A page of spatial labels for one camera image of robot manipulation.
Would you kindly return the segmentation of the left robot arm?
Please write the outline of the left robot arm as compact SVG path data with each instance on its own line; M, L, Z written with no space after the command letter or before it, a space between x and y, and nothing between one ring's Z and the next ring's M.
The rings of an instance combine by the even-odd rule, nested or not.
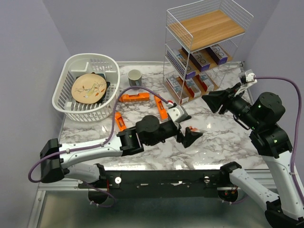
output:
M91 183L102 187L105 183L105 170L100 164L87 165L86 161L106 157L123 157L144 151L145 146L164 143L168 138L175 138L184 148L190 147L203 134L169 119L160 123L157 117L147 115L134 127L127 128L108 139L101 139L79 144L59 144L58 139L50 139L40 152L41 182L53 183L64 178Z

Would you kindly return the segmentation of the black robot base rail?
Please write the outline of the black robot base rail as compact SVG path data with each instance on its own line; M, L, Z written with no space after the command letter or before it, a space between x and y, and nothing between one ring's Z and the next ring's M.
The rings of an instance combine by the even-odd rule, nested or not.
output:
M91 200L109 192L116 199L206 197L236 201L241 188L233 184L226 168L202 170L103 171L100 180L79 184L89 189Z

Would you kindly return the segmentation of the purple silver toothpaste box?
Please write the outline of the purple silver toothpaste box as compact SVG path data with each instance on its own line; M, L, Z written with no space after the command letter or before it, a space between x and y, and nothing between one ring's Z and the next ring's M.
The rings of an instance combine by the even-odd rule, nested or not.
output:
M187 71L192 72L198 70L199 72L203 72L209 69L210 62L206 59L206 57L200 52L194 52L192 54L188 54L188 52L182 47L180 49L180 53L184 58L184 62L187 65Z
M228 55L218 44L207 47L206 51L217 65L222 65L228 60Z
M194 68L187 64L187 60L184 59L177 49L167 49L167 57L175 66L179 74L185 76L186 80L191 79L196 75Z

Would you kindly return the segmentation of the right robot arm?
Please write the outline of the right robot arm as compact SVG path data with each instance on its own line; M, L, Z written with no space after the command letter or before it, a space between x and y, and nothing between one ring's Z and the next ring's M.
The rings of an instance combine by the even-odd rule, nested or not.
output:
M292 145L287 133L277 122L285 113L278 95L262 93L254 104L245 101L237 89L240 84L226 90L209 92L202 99L213 113L229 111L234 120L250 130L249 138L267 164L278 193L273 193L248 173L237 162L220 167L218 180L224 186L240 187L263 210L273 228L302 228L304 203L300 198L303 186L294 182Z

